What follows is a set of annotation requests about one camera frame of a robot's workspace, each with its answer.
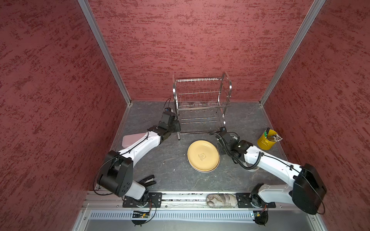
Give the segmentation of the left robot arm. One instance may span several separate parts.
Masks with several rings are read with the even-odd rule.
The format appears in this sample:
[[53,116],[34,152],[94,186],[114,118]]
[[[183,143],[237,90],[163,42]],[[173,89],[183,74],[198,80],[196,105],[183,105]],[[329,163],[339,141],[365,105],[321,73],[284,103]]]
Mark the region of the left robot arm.
[[180,131],[177,114],[170,107],[166,107],[158,125],[147,129],[145,133],[124,136],[123,141],[127,141],[128,145],[118,152],[109,151],[95,176],[96,183],[108,190],[108,195],[127,196],[146,203],[149,200],[147,188],[156,182],[153,175],[140,182],[134,181],[134,167],[171,134]]

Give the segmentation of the chrome two-tier dish rack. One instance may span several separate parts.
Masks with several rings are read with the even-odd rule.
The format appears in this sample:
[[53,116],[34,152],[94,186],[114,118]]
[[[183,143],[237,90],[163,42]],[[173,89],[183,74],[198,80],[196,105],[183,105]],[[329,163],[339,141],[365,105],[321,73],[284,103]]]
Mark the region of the chrome two-tier dish rack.
[[232,81],[227,72],[219,77],[176,78],[173,81],[173,102],[182,135],[218,131],[226,124],[230,106]]

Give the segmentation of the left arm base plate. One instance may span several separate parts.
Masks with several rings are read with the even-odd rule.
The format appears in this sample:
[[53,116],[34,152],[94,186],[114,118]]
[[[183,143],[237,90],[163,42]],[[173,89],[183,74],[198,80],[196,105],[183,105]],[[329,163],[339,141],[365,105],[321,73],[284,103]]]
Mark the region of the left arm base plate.
[[124,196],[122,207],[123,208],[160,208],[162,202],[163,193],[159,192],[147,192],[144,193],[140,200],[136,200],[132,197]]

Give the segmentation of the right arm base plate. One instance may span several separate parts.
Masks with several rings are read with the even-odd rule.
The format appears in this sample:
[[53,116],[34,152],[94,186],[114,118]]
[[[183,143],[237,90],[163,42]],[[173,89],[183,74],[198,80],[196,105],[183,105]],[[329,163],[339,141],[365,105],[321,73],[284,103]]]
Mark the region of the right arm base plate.
[[257,194],[251,195],[250,193],[236,193],[238,201],[238,208],[276,208],[274,202],[264,202]]

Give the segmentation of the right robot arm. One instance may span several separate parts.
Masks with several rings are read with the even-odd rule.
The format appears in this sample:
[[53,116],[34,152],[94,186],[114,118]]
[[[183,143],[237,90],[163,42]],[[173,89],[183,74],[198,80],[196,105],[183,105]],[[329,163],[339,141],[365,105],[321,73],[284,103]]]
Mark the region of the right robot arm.
[[325,208],[326,186],[314,166],[294,164],[275,157],[252,143],[242,140],[222,127],[214,135],[224,154],[243,169],[263,169],[283,181],[283,185],[257,184],[249,193],[254,208],[265,208],[271,203],[293,204],[303,212],[315,215]]

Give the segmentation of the yellow bear plate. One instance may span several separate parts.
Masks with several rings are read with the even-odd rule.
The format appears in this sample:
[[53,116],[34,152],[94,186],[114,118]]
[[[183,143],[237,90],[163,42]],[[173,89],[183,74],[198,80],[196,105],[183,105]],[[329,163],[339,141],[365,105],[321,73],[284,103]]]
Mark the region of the yellow bear plate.
[[218,149],[209,141],[193,142],[187,152],[190,165],[199,172],[211,172],[220,164]]

